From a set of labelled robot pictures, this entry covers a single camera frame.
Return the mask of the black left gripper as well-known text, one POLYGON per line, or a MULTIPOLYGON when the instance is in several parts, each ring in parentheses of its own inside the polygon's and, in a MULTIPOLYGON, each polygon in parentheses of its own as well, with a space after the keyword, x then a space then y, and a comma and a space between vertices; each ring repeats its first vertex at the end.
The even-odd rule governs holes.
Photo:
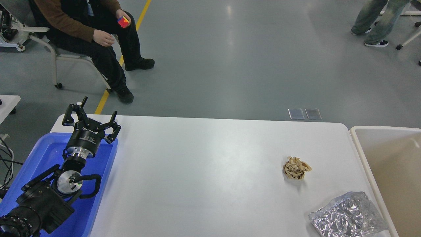
POLYGON ((100 123, 93 119, 88 119, 83 107, 87 102, 88 97, 85 96, 81 105, 69 104, 63 120, 63 126, 72 126, 74 131, 68 141, 65 150, 69 153, 82 153, 84 159, 93 158, 99 149, 101 139, 104 139, 108 144, 116 141, 117 135, 120 132, 121 126, 115 121, 117 111, 111 115, 111 119, 107 123, 100 123), (75 122, 72 117, 76 114, 78 121, 75 122), (106 135, 105 130, 112 128, 112 133, 106 135))

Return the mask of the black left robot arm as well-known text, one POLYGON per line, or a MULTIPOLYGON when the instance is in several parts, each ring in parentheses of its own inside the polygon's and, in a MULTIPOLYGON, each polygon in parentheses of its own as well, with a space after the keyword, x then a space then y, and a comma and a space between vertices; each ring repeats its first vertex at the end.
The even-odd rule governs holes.
POLYGON ((79 198, 93 198, 100 191, 100 174, 82 174, 89 158, 96 156, 100 142, 116 141, 121 126, 115 111, 109 122, 89 118, 81 105, 70 104, 62 125, 74 128, 63 149, 63 164, 53 165, 22 186, 17 207, 1 217, 2 237, 39 237, 52 233, 74 213, 72 204, 79 198))

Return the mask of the person's right hand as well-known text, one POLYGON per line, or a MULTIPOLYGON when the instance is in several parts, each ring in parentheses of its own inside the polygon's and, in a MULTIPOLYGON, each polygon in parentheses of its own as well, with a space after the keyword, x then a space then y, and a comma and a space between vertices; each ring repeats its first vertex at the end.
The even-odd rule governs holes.
POLYGON ((115 43, 115 39, 110 33, 98 29, 94 30, 93 40, 104 47, 109 47, 115 43))

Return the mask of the person's left hand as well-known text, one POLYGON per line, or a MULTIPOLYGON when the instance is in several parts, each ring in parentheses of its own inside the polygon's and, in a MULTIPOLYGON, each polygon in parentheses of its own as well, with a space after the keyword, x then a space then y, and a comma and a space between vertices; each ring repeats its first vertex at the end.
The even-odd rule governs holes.
POLYGON ((115 16, 116 16, 116 18, 117 18, 117 20, 118 20, 118 18, 120 18, 122 15, 124 15, 128 20, 129 20, 129 22, 130 22, 130 24, 131 24, 131 17, 128 15, 128 13, 127 12, 125 12, 124 10, 122 10, 122 9, 117 9, 116 10, 116 12, 115 12, 115 16))

